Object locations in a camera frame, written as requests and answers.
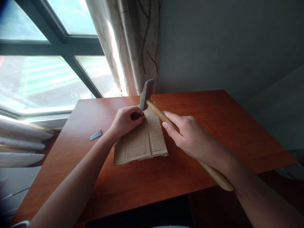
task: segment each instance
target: forearm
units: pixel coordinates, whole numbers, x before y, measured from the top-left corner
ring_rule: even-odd
[[[30,227],[72,227],[85,208],[115,135],[106,132],[53,192]]]
[[[303,216],[267,186],[235,156],[227,160],[223,174],[254,227],[302,227]]]

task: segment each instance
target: cardboard sheet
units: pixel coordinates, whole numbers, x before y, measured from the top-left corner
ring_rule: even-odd
[[[121,137],[114,146],[114,166],[133,160],[168,155],[158,116],[150,109],[144,111],[142,124]]]

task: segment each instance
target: white curtain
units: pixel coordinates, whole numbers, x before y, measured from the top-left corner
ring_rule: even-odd
[[[40,161],[45,148],[41,143],[53,134],[40,127],[0,116],[0,168],[26,167]]]
[[[122,96],[145,81],[158,88],[161,0],[86,0],[99,41]]]

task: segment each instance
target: wooden hammer handle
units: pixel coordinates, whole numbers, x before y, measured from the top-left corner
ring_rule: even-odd
[[[179,128],[171,120],[169,120],[168,117],[150,99],[147,99],[146,103],[163,122],[171,124],[178,132],[180,132]],[[222,189],[230,192],[233,191],[233,185],[221,172],[201,161],[198,162]]]

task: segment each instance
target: table top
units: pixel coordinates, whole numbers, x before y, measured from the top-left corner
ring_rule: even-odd
[[[155,94],[163,111],[194,116],[219,142],[256,173],[296,160],[224,90]],[[13,222],[31,220],[58,185],[94,145],[89,137],[106,132],[119,108],[139,104],[139,96],[79,100],[59,134]],[[89,221],[216,185],[162,127],[169,156],[113,166],[112,148],[79,222]]]

